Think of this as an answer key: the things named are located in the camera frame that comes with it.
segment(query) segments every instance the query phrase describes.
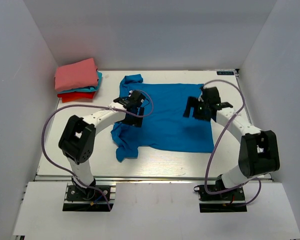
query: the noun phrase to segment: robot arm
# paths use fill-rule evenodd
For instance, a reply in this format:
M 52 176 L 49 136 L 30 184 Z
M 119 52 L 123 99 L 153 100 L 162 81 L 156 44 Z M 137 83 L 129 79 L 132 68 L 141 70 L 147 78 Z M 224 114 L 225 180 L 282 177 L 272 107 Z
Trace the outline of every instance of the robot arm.
M 72 171 L 82 183 L 92 187 L 96 185 L 89 162 L 94 150 L 96 135 L 117 122 L 141 127 L 143 119 L 131 116 L 126 112 L 142 116 L 144 108 L 141 105 L 145 98 L 142 93 L 133 91 L 128 97 L 119 97 L 113 100 L 109 105 L 110 109 L 99 110 L 84 117 L 73 115 L 69 118 L 58 146 L 68 159 Z M 82 192 L 82 195 L 86 199 L 93 197 L 94 190 L 81 185 L 77 178 L 72 177 L 72 182 Z
M 228 102 L 221 102 L 216 87 L 201 88 L 199 98 L 190 96 L 187 101 L 184 117 L 190 116 L 199 120 L 210 121 L 226 126 L 236 114 Z M 215 185 L 215 190 L 229 189 L 260 175 L 277 171 L 280 167 L 277 138 L 272 131 L 262 131 L 253 126 L 240 115 L 236 116 L 227 130 L 239 141 L 240 151 L 238 165 L 221 174 Z

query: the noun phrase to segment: red folded cloth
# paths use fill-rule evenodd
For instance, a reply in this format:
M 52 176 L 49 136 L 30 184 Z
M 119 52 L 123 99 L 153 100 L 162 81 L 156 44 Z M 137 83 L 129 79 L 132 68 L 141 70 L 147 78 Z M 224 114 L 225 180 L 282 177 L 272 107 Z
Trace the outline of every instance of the red folded cloth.
M 67 93 L 59 93 L 57 96 L 58 98 L 62 98 L 63 103 L 71 102 L 77 99 L 93 99 L 95 95 L 95 91 L 92 92 L 79 92 L 79 91 L 73 91 L 73 92 L 67 92 Z
M 98 75 L 93 58 L 73 64 L 60 66 L 55 72 L 55 90 L 60 93 L 65 90 L 98 85 Z

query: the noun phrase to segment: teal folded cloth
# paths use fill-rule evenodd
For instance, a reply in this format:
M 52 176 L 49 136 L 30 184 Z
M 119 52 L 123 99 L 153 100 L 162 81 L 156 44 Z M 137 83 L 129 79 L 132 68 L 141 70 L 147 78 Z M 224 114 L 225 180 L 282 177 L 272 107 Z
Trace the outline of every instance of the teal folded cloth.
M 58 94 L 66 94 L 66 93 L 72 93 L 72 92 L 91 93 L 91 92 L 98 91 L 100 84 L 101 84 L 102 73 L 99 71 L 96 71 L 96 73 L 97 73 L 98 79 L 99 79 L 97 86 L 85 86 L 85 87 L 73 88 L 73 89 L 58 92 Z

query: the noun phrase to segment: white wall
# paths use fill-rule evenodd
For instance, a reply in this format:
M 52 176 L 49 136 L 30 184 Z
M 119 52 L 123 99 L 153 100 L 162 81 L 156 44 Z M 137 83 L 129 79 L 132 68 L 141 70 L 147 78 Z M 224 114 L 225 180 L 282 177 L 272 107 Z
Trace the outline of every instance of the white wall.
M 24 0 L 59 65 L 233 69 L 276 0 Z
M 300 230 L 300 0 L 278 0 L 241 67 L 252 121 L 277 135 L 283 183 Z
M 0 0 L 0 240 L 10 239 L 40 133 L 56 107 L 57 67 L 22 0 Z

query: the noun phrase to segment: white platform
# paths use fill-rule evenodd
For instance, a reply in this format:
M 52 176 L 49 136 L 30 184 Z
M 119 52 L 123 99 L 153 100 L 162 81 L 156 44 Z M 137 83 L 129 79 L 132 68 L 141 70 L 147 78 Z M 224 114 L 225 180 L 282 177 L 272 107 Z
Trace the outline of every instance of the white platform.
M 125 75 L 141 74 L 147 84 L 201 84 L 213 79 L 223 79 L 237 85 L 236 77 L 220 76 L 216 71 L 101 71 L 102 84 L 99 92 L 89 102 L 89 105 L 107 106 L 119 96 L 119 84 Z M 242 105 L 239 93 L 230 85 L 212 83 L 217 86 L 221 100 L 231 103 L 236 109 Z M 59 103 L 58 108 L 78 102 Z M 70 168 L 67 159 L 58 148 L 58 142 L 63 129 L 72 115 L 85 116 L 95 109 L 74 107 L 65 109 L 55 116 L 50 133 L 46 140 L 48 155 L 58 164 Z M 217 140 L 223 127 L 212 122 L 214 142 Z M 95 140 L 93 154 L 90 159 L 92 174 L 96 177 L 204 177 L 209 153 L 187 153 L 162 151 L 151 147 L 139 147 L 137 159 L 125 159 L 122 163 L 116 159 L 117 146 L 113 142 L 110 131 L 112 126 L 99 133 Z M 239 143 L 228 132 L 223 137 L 210 169 L 210 177 L 228 171 L 238 163 Z M 44 156 L 40 159 L 37 171 L 39 176 L 68 176 L 69 174 L 51 165 Z
M 14 235 L 26 240 L 291 240 L 300 233 L 281 183 L 247 212 L 200 213 L 194 183 L 118 183 L 111 212 L 63 212 L 66 182 L 30 182 Z M 247 199 L 257 183 L 244 187 Z

